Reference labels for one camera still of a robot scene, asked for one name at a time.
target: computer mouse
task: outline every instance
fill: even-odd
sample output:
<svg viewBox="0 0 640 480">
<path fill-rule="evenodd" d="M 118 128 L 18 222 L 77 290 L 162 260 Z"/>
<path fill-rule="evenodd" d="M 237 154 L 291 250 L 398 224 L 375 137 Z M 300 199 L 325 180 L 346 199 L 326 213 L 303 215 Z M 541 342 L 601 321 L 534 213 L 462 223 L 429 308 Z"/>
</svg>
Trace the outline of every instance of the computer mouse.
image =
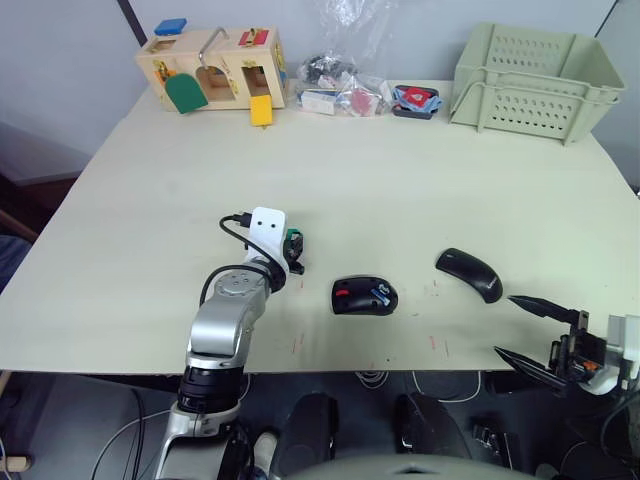
<svg viewBox="0 0 640 480">
<path fill-rule="evenodd" d="M 438 258 L 436 268 L 471 285 L 486 303 L 497 302 L 502 296 L 502 282 L 493 268 L 462 250 L 445 250 Z"/>
<path fill-rule="evenodd" d="M 336 280 L 331 307 L 336 315 L 389 315 L 398 306 L 398 294 L 384 278 L 352 276 Z"/>
</svg>

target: white wall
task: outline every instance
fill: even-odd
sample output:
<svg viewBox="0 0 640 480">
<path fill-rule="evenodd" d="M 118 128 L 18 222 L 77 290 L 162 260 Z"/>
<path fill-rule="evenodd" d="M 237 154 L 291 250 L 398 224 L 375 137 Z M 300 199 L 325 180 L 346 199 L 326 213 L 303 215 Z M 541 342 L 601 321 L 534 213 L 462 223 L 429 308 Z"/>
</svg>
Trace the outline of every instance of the white wall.
<svg viewBox="0 0 640 480">
<path fill-rule="evenodd" d="M 640 187 L 640 0 L 620 0 L 598 38 L 627 90 L 593 134 L 627 182 Z"/>
<path fill-rule="evenodd" d="M 364 0 L 342 0 L 358 5 Z M 164 18 L 186 17 L 191 28 L 276 25 L 285 59 L 296 65 L 328 46 L 316 4 L 339 0 L 131 0 L 147 35 Z M 596 33 L 613 0 L 399 0 L 385 49 L 388 78 L 448 80 L 478 22 L 551 31 Z"/>
<path fill-rule="evenodd" d="M 115 0 L 0 0 L 0 173 L 84 168 L 145 87 Z"/>
<path fill-rule="evenodd" d="M 593 35 L 612 1 L 401 0 L 382 63 L 389 78 L 449 79 L 477 22 Z M 131 3 L 147 35 L 182 16 L 187 28 L 276 25 L 290 69 L 327 46 L 318 2 Z M 0 173 L 28 180 L 77 172 L 144 89 L 135 38 L 115 0 L 0 0 L 0 12 Z"/>
</svg>

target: plastic bag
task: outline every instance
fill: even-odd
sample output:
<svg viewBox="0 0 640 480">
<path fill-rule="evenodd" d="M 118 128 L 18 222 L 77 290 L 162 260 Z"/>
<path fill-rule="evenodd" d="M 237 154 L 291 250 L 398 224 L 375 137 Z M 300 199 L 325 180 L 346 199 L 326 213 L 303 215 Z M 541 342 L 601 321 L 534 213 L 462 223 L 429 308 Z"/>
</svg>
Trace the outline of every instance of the plastic bag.
<svg viewBox="0 0 640 480">
<path fill-rule="evenodd" d="M 381 47 L 397 0 L 318 0 L 316 6 L 329 48 L 298 67 L 298 106 L 358 117 L 388 111 L 393 98 Z"/>
<path fill-rule="evenodd" d="M 316 7 L 329 45 L 325 54 L 384 78 L 385 40 L 398 0 L 317 0 Z"/>
</svg>

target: light green plastic basket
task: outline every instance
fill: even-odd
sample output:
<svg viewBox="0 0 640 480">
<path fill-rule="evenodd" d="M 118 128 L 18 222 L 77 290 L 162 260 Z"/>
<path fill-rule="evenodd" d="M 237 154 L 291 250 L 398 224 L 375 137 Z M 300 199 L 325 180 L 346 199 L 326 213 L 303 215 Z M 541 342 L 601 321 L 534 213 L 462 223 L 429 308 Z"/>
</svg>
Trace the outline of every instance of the light green plastic basket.
<svg viewBox="0 0 640 480">
<path fill-rule="evenodd" d="M 624 89 L 595 38 L 482 23 L 456 66 L 451 122 L 566 145 L 587 135 Z"/>
</svg>

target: white table surface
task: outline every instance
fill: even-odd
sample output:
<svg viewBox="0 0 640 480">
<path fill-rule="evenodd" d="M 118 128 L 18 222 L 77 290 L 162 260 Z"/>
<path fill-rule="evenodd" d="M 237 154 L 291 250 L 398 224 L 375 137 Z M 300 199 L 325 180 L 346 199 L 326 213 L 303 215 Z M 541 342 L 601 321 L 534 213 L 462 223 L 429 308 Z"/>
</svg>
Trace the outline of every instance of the white table surface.
<svg viewBox="0 0 640 480">
<path fill-rule="evenodd" d="M 449 82 L 423 82 L 448 98 Z M 504 369 L 500 345 L 546 363 L 567 329 L 506 300 L 639 313 L 640 202 L 589 136 L 559 141 L 431 121 L 164 112 L 147 91 L 114 129 L 0 297 L 0 369 L 181 373 L 204 278 L 242 260 L 218 228 L 255 206 L 305 235 L 256 324 L 247 371 Z M 491 265 L 486 305 L 434 268 L 457 247 Z M 334 279 L 391 281 L 388 317 L 335 316 Z"/>
</svg>

